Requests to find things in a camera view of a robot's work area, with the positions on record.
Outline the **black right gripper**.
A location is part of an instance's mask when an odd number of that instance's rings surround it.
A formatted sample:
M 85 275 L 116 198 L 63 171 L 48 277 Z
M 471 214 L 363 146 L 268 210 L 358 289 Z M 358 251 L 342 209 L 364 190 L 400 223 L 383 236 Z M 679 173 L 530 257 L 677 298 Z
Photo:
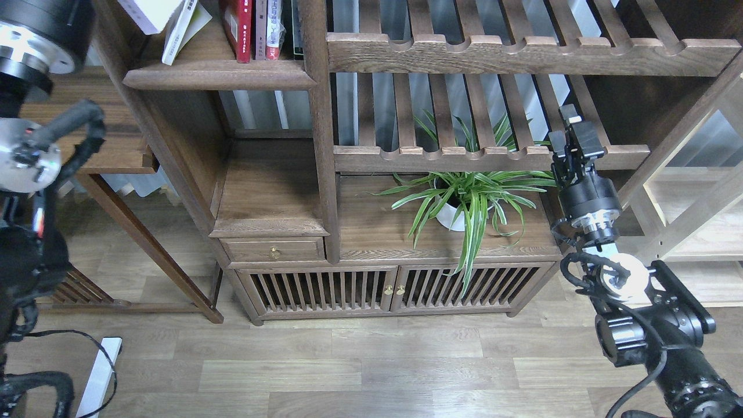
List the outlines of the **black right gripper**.
M 554 150 L 552 172 L 557 186 L 567 188 L 583 178 L 593 169 L 594 160 L 605 155 L 597 130 L 591 121 L 583 121 L 573 104 L 560 106 L 560 116 L 565 125 L 564 131 L 547 134 Z

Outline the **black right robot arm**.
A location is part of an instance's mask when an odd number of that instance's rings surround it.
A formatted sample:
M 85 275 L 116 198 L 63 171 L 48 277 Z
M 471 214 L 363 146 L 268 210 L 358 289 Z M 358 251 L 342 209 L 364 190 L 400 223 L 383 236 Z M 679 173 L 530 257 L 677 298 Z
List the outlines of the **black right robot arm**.
M 605 357 L 615 367 L 644 365 L 647 377 L 607 413 L 613 417 L 634 394 L 656 383 L 674 417 L 740 417 L 741 396 L 701 350 L 716 321 L 665 262 L 645 265 L 616 248 L 621 214 L 615 185 L 594 162 L 605 150 L 590 121 L 571 105 L 560 107 L 564 128 L 547 137 L 563 217 L 552 226 L 574 248 L 560 262 L 564 277 L 588 296 Z

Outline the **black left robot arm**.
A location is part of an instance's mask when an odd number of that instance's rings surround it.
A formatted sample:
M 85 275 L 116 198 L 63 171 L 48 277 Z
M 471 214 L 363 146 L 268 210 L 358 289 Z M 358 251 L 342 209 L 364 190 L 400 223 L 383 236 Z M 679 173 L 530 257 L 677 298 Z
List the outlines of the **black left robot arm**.
M 84 99 L 44 126 L 20 117 L 51 94 L 50 74 L 84 67 L 95 25 L 90 1 L 3 1 L 2 347 L 34 333 L 35 301 L 71 270 L 56 229 L 58 188 L 104 143 L 103 109 Z

